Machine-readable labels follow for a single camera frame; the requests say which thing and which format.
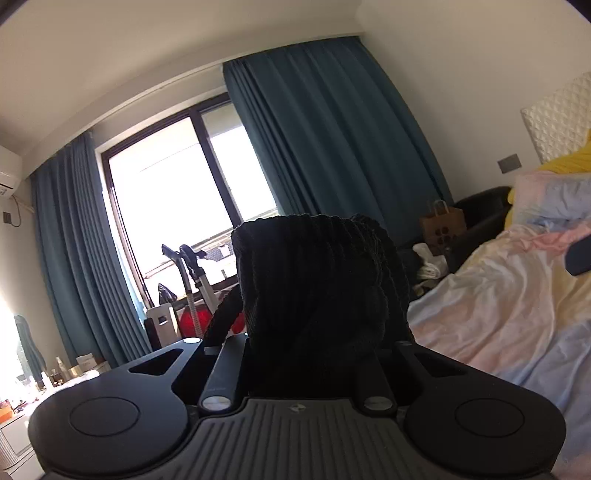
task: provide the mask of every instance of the yellow fabric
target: yellow fabric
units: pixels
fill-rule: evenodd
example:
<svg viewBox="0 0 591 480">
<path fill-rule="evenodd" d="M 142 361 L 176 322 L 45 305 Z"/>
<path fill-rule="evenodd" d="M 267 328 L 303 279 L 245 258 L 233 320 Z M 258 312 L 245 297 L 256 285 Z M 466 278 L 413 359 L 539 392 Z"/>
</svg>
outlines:
<svg viewBox="0 0 591 480">
<path fill-rule="evenodd" d="M 591 129 L 587 131 L 587 144 L 569 155 L 555 158 L 540 165 L 536 170 L 548 170 L 558 174 L 568 173 L 591 173 Z M 515 189 L 511 189 L 507 196 L 507 202 L 513 205 L 515 200 Z M 505 218 L 505 230 L 511 226 L 513 221 L 513 208 L 509 210 Z"/>
</svg>

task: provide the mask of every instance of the wall outlet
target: wall outlet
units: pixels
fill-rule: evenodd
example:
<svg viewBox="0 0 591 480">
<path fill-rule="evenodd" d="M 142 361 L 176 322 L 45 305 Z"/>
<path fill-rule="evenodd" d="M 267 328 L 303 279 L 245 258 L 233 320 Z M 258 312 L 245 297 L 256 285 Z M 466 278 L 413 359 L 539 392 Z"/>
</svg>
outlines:
<svg viewBox="0 0 591 480">
<path fill-rule="evenodd" d="M 512 170 L 517 170 L 518 168 L 521 168 L 521 162 L 519 161 L 517 153 L 509 155 L 507 158 L 503 158 L 502 160 L 499 160 L 498 164 L 499 168 L 501 169 L 501 173 L 507 173 Z"/>
</svg>

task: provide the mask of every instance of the white air conditioner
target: white air conditioner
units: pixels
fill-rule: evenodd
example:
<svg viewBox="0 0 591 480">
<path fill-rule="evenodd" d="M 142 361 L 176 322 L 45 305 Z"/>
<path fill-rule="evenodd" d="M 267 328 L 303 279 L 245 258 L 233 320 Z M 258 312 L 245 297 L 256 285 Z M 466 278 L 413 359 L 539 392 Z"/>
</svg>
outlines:
<svg viewBox="0 0 591 480">
<path fill-rule="evenodd" d="M 0 145 L 0 198 L 11 197 L 21 180 L 21 157 Z"/>
</svg>

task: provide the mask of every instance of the white quilted headboard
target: white quilted headboard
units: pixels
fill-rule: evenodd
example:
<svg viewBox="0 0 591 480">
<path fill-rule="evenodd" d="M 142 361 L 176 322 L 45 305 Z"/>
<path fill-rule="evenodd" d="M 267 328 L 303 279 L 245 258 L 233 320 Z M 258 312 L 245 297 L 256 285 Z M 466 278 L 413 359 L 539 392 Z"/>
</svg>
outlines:
<svg viewBox="0 0 591 480">
<path fill-rule="evenodd" d="M 521 110 L 542 163 L 585 145 L 591 128 L 591 72 Z"/>
</svg>

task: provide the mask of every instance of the brown paper bag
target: brown paper bag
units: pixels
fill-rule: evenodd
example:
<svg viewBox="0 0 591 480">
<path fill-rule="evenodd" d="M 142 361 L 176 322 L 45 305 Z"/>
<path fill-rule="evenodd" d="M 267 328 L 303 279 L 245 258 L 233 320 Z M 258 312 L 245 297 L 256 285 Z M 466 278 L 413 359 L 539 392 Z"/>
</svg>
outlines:
<svg viewBox="0 0 591 480">
<path fill-rule="evenodd" d="M 466 232 L 466 221 L 461 209 L 448 207 L 443 200 L 436 200 L 433 210 L 435 213 L 420 218 L 423 238 L 434 254 L 442 254 L 452 240 Z"/>
</svg>

